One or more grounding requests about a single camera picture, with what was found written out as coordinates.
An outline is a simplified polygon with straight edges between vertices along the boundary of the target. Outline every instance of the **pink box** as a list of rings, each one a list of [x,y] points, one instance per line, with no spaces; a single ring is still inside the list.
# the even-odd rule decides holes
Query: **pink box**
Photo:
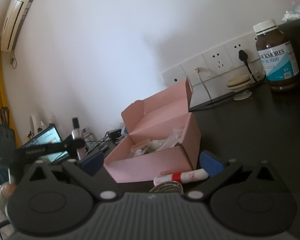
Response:
[[[104,167],[117,183],[153,180],[157,176],[192,171],[197,166],[201,133],[189,105],[193,90],[188,79],[122,112],[129,135],[105,158]],[[172,129],[184,128],[180,144],[129,158],[133,145],[147,139],[165,139]]]

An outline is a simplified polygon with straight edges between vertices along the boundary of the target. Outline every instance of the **wall-mounted air conditioner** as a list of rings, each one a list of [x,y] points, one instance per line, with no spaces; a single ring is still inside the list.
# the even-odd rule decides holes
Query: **wall-mounted air conditioner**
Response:
[[[1,50],[12,51],[33,0],[11,0],[1,34]]]

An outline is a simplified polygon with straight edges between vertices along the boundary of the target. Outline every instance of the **gray ribbed surface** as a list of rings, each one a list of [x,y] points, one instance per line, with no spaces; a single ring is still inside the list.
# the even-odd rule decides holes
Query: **gray ribbed surface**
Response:
[[[81,228],[59,237],[35,238],[20,233],[9,240],[240,240],[258,239],[234,234],[219,225],[204,204],[185,201],[178,193],[126,193],[103,203]],[[294,240],[282,233],[262,239]]]

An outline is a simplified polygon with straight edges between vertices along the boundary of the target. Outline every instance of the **white tube with red band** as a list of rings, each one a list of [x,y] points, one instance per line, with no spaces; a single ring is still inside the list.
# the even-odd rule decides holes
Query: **white tube with red band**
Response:
[[[154,186],[158,186],[161,183],[167,181],[177,181],[181,184],[204,180],[209,176],[209,174],[204,169],[199,169],[195,171],[187,171],[182,173],[169,174],[164,176],[155,177],[153,180]]]

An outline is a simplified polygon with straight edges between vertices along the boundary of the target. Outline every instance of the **black desk surface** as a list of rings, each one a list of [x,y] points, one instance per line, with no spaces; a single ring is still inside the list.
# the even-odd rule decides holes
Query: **black desk surface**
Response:
[[[300,238],[300,87],[272,93],[267,83],[243,101],[229,98],[194,112],[202,133],[201,149],[244,165],[269,160],[295,197],[298,212],[290,233]],[[148,192],[152,181],[123,183],[125,191]],[[193,187],[187,184],[185,190]]]

